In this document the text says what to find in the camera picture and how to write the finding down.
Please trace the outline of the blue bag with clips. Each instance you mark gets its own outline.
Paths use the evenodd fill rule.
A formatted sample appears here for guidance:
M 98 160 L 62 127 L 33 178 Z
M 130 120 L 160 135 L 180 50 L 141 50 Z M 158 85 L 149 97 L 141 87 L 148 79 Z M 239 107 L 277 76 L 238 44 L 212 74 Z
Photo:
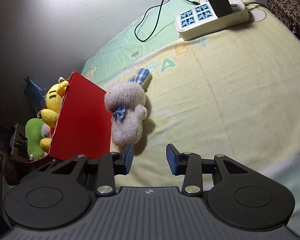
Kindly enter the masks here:
M 27 102 L 36 113 L 45 107 L 45 95 L 29 77 L 25 78 L 26 86 L 24 87 L 24 95 Z

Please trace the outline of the green pea plush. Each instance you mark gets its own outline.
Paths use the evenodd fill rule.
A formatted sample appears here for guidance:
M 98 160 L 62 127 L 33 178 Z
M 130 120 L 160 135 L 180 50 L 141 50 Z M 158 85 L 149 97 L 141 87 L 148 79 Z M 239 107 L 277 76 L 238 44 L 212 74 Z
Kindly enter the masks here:
M 30 161 L 37 161 L 45 156 L 45 151 L 40 146 L 44 125 L 45 122 L 42 119 L 32 118 L 25 126 L 27 153 Z

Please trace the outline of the white power strip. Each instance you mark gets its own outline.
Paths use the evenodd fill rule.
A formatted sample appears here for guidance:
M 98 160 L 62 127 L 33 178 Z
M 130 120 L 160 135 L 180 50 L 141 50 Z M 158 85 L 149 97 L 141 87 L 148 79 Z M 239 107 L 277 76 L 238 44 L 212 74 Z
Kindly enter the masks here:
M 199 5 L 177 16 L 175 28 L 179 36 L 190 41 L 237 24 L 247 22 L 249 13 L 242 0 L 228 0 L 232 14 L 217 17 L 209 0 L 199 0 Z

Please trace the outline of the yellow tiger plush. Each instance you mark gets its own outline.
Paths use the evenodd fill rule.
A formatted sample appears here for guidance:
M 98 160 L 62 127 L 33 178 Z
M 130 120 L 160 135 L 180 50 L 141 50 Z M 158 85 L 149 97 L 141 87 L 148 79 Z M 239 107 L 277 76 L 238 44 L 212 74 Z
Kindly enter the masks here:
M 40 147 L 46 154 L 50 151 L 52 135 L 57 125 L 63 97 L 68 85 L 69 82 L 65 78 L 60 77 L 58 82 L 47 91 L 45 108 L 40 111 L 40 117 L 44 122 L 41 128 L 42 139 L 40 140 Z

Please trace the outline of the red cardboard box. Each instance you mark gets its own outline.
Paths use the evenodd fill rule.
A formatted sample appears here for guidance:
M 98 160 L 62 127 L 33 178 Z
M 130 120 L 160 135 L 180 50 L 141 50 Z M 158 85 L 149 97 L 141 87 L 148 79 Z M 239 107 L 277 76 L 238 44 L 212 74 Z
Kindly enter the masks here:
M 50 151 L 42 159 L 67 160 L 80 154 L 97 159 L 110 149 L 111 114 L 104 106 L 106 92 L 78 72 L 67 81 Z

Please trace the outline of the pastel cartoon bed sheet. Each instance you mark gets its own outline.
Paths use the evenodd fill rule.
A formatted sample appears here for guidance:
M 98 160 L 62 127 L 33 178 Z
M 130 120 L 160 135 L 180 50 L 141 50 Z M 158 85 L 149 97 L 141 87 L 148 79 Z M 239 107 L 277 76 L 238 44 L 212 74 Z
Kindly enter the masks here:
M 203 158 L 224 154 L 292 191 L 289 227 L 300 235 L 300 41 L 269 10 L 250 6 L 249 21 L 193 41 L 175 19 L 190 9 L 171 0 L 129 25 L 92 58 L 82 74 L 103 89 L 140 68 L 153 79 L 148 117 L 122 186 L 181 186 L 166 145 Z

